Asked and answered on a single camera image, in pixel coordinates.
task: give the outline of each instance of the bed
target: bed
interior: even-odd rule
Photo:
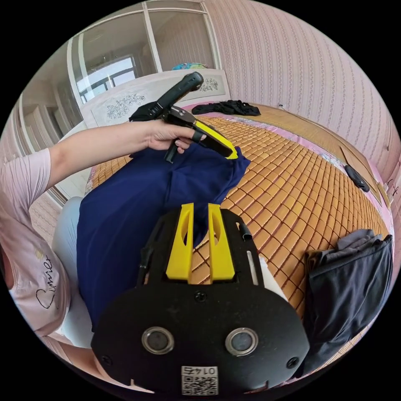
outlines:
[[[204,87],[178,105],[191,110],[195,105],[230,99],[224,71],[201,70]],[[187,71],[169,71],[161,76],[132,81],[124,88],[98,96],[86,108],[88,126],[127,121],[135,109],[156,99]],[[304,311],[305,266],[308,249],[333,247],[338,238],[359,229],[371,228],[383,238],[394,235],[391,212],[379,173],[355,148],[311,121],[284,110],[258,105],[258,117],[209,113],[198,118],[214,125],[240,146],[251,164],[239,185],[222,207],[240,215],[254,236],[270,272],[291,305],[302,318]],[[378,185],[369,193],[357,189],[346,175],[347,149],[363,164]],[[86,193],[100,185],[130,159],[122,157],[94,167]],[[207,240],[194,251],[192,282],[209,284]],[[394,269],[393,281],[398,271]],[[324,366],[350,350],[363,336],[346,344]]]

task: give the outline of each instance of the white headboard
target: white headboard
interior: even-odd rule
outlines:
[[[184,107],[201,102],[222,102],[230,99],[224,70],[166,71],[116,86],[84,104],[81,113],[86,126],[93,128],[127,122],[139,106],[157,100],[184,75],[193,71],[202,74],[204,83],[199,90],[182,98],[177,106]]]

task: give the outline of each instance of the label sticker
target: label sticker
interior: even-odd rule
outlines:
[[[181,378],[184,396],[218,395],[217,366],[182,366]]]

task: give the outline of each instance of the screw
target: screw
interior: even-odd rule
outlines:
[[[103,355],[102,356],[102,362],[107,366],[111,366],[112,365],[112,360],[107,355]]]
[[[294,369],[299,363],[299,358],[294,357],[291,358],[288,362],[287,362],[287,368],[288,369]]]
[[[203,291],[197,291],[195,293],[195,301],[196,302],[205,302],[208,296]]]

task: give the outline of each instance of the floral carving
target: floral carving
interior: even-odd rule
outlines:
[[[214,78],[206,78],[199,90],[201,92],[217,91],[218,82]]]
[[[107,117],[117,119],[126,116],[133,104],[140,105],[145,100],[145,96],[139,96],[136,93],[127,95],[121,100],[116,100],[115,104],[109,104],[107,108]]]

